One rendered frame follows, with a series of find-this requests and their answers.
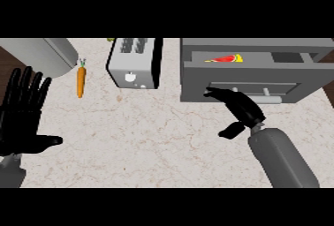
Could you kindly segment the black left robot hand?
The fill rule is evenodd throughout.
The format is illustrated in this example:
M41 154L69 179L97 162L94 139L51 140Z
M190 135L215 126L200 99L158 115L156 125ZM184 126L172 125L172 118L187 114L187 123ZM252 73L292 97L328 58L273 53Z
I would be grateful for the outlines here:
M41 79L41 72L31 74L29 66L16 68L7 81L0 105L0 156L38 154L62 143L59 136L36 135L51 78Z

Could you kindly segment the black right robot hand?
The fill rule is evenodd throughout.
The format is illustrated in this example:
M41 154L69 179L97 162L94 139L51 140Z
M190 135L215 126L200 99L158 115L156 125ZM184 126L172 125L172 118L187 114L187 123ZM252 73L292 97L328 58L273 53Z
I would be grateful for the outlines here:
M229 112L237 119L237 121L218 132L218 137L233 139L242 133L245 128L252 129L255 125L264 121L266 117L257 103L242 92L208 87L203 97L212 97L223 102Z

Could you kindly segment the grey drawer cabinet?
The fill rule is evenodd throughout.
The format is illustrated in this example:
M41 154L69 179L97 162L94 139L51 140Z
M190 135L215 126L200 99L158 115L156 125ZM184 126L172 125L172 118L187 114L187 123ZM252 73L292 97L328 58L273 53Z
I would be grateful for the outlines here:
M317 68L334 50L329 38L181 38L183 62L199 65L212 58L240 55L240 65Z

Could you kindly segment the red watermelon slice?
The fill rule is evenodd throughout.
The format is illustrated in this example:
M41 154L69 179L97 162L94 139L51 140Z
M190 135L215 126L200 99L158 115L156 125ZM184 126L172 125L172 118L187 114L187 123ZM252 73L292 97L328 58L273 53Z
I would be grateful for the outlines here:
M220 56L205 61L206 63L240 63L242 56L240 54Z

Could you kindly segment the orange carrot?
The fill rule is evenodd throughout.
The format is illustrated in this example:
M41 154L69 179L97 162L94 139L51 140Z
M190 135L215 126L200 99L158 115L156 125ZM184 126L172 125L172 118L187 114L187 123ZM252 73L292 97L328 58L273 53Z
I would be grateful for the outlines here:
M79 58L79 67L76 71L76 96L82 98L84 96L84 78L85 78L85 59Z

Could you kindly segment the silver toaster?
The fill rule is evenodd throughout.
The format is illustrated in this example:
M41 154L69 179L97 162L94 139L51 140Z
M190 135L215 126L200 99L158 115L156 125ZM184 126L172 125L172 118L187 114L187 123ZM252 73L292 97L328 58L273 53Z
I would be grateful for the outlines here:
M162 38L115 38L106 72L118 88L156 89Z

